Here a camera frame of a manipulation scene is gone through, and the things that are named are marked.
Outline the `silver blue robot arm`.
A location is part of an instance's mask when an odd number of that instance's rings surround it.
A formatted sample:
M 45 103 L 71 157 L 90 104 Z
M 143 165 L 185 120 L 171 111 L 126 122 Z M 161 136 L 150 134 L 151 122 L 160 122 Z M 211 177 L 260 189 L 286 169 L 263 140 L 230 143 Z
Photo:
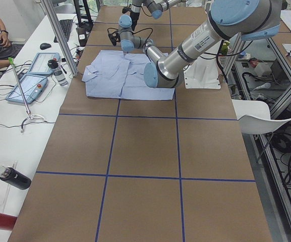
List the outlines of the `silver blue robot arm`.
M 161 0 L 156 3 L 153 0 L 132 0 L 132 4 L 130 6 L 124 7 L 122 9 L 122 13 L 125 14 L 127 12 L 130 13 L 130 17 L 132 19 L 132 30 L 135 30 L 137 22 L 139 20 L 140 11 L 143 6 L 145 6 L 150 12 L 151 16 L 154 19 L 158 19 L 162 16 L 162 13 L 171 7 L 179 4 L 185 3 L 186 1 L 182 0 Z
M 239 0 L 214 1 L 207 20 L 189 35 L 169 55 L 164 55 L 150 38 L 134 34 L 140 10 L 145 6 L 152 17 L 162 13 L 179 1 L 133 1 L 123 9 L 119 28 L 109 33 L 113 45 L 121 44 L 125 52 L 142 49 L 151 60 L 145 66 L 144 81 L 150 88 L 175 88 L 181 83 L 179 73 L 220 40 L 229 40 L 241 33 L 243 41 L 275 36 L 280 28 L 281 1 Z

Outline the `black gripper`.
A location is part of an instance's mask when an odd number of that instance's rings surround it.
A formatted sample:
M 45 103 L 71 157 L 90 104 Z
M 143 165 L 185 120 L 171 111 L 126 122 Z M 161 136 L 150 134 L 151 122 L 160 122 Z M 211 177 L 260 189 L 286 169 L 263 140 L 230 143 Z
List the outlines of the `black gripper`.
M 132 19 L 131 28 L 132 28 L 133 31 L 136 28 L 137 22 L 139 20 L 139 16 L 140 16 L 140 13 L 139 12 L 138 13 L 137 12 L 131 12 L 131 19 Z
M 120 34 L 119 30 L 116 28 L 107 28 L 107 33 L 109 40 L 111 41 L 113 46 L 116 46 L 117 43 L 120 43 Z

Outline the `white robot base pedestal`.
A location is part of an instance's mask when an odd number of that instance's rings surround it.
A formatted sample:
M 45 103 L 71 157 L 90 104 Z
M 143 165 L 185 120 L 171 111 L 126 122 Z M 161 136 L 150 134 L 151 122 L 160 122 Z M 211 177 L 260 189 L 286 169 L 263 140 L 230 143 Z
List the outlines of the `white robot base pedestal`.
M 220 89 L 216 55 L 221 42 L 212 46 L 211 54 L 201 54 L 196 61 L 184 68 L 184 82 L 186 89 Z

